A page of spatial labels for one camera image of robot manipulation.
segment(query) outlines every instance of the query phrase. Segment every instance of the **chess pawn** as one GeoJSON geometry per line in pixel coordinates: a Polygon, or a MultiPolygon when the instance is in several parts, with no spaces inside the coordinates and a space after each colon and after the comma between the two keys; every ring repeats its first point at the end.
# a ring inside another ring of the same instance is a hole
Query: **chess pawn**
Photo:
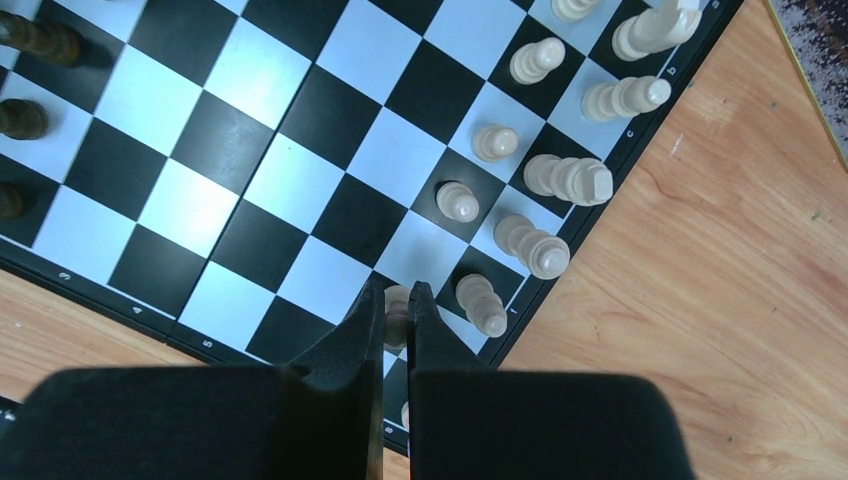
{"type": "Polygon", "coordinates": [[[473,222],[480,213],[480,203],[470,188],[459,182],[448,182],[436,192],[436,205],[444,216],[457,222],[473,222]]]}
{"type": "Polygon", "coordinates": [[[4,100],[0,102],[0,133],[15,140],[41,138],[47,133],[47,114],[29,100],[4,100]]]}
{"type": "Polygon", "coordinates": [[[589,15],[601,0],[551,0],[551,10],[563,22],[576,22],[589,15]]]}
{"type": "Polygon", "coordinates": [[[503,301],[486,277],[472,273],[456,285],[456,299],[465,316],[483,335],[497,338],[506,333],[503,301]]]}
{"type": "Polygon", "coordinates": [[[538,230],[521,215],[510,215],[495,227],[495,244],[518,257],[530,273],[542,280],[557,278],[568,268],[571,251],[565,240],[538,230]]]}
{"type": "Polygon", "coordinates": [[[647,75],[627,77],[618,83],[602,83],[583,95],[583,115],[596,122],[635,117],[659,108],[671,97],[668,80],[647,75]]]}
{"type": "Polygon", "coordinates": [[[612,172],[595,158],[536,155],[524,167],[524,184],[537,195],[556,196],[581,207],[612,198],[612,172]]]}
{"type": "Polygon", "coordinates": [[[8,183],[0,183],[0,220],[17,218],[24,211],[24,201],[18,189],[8,183]]]}
{"type": "Polygon", "coordinates": [[[27,20],[3,10],[0,10],[0,45],[62,66],[72,65],[80,53],[79,35],[70,27],[27,20]]]}
{"type": "Polygon", "coordinates": [[[541,82],[548,72],[562,65],[563,60],[565,44],[556,37],[549,37],[519,48],[509,62],[509,73],[516,82],[530,85],[541,82]]]}
{"type": "Polygon", "coordinates": [[[509,127],[492,125],[474,136],[471,149],[484,162],[494,163],[515,153],[518,134],[509,127]]]}
{"type": "Polygon", "coordinates": [[[386,289],[386,325],[383,343],[389,348],[400,349],[406,346],[409,293],[410,290],[403,285],[393,285],[386,289]]]}
{"type": "Polygon", "coordinates": [[[698,0],[665,0],[660,8],[622,22],[613,32],[612,50],[618,58],[633,62],[686,42],[700,23],[698,0]]]}

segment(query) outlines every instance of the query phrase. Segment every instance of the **white chess piece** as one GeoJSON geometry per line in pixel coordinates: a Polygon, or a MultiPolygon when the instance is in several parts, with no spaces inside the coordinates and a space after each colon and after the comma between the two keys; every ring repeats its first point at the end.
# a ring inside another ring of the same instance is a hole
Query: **white chess piece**
{"type": "Polygon", "coordinates": [[[459,182],[448,182],[436,192],[436,205],[451,220],[473,222],[480,213],[480,203],[467,186],[459,182]]]}
{"type": "Polygon", "coordinates": [[[406,346],[406,324],[409,319],[410,290],[403,285],[386,289],[386,325],[383,343],[390,348],[406,346]]]}
{"type": "Polygon", "coordinates": [[[510,215],[495,227],[495,243],[509,255],[518,257],[533,276],[556,278],[568,268],[571,251],[565,240],[538,230],[521,215],[510,215]]]}
{"type": "Polygon", "coordinates": [[[472,273],[456,285],[456,299],[465,316],[487,337],[497,338],[506,333],[507,317],[503,301],[486,277],[472,273]]]}
{"type": "Polygon", "coordinates": [[[518,134],[509,127],[492,125],[480,130],[471,142],[471,149],[484,162],[494,163],[515,153],[518,134]]]}
{"type": "Polygon", "coordinates": [[[652,75],[627,77],[618,83],[602,83],[583,95],[583,115],[596,122],[635,117],[659,108],[671,97],[671,84],[652,75]]]}
{"type": "Polygon", "coordinates": [[[612,198],[612,172],[595,158],[536,155],[524,167],[524,184],[537,195],[556,196],[581,207],[612,198]]]}
{"type": "Polygon", "coordinates": [[[576,22],[589,15],[601,0],[551,0],[551,10],[563,22],[576,22]]]}
{"type": "Polygon", "coordinates": [[[700,23],[698,0],[665,0],[660,8],[622,22],[613,32],[612,49],[624,61],[639,60],[689,40],[700,23]]]}
{"type": "Polygon", "coordinates": [[[556,37],[541,42],[528,43],[519,48],[509,62],[509,73],[521,84],[541,82],[548,72],[562,65],[565,44],[556,37]]]}

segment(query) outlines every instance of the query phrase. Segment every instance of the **wood grain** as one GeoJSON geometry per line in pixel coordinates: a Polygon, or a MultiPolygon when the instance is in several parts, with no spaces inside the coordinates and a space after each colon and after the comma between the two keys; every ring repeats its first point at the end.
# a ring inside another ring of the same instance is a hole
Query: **wood grain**
{"type": "MultiPolygon", "coordinates": [[[[749,0],[504,365],[644,375],[701,478],[848,478],[848,175],[749,0]]],[[[193,360],[0,274],[0,394],[193,360]]],[[[387,452],[386,478],[408,478],[387,452]]]]}

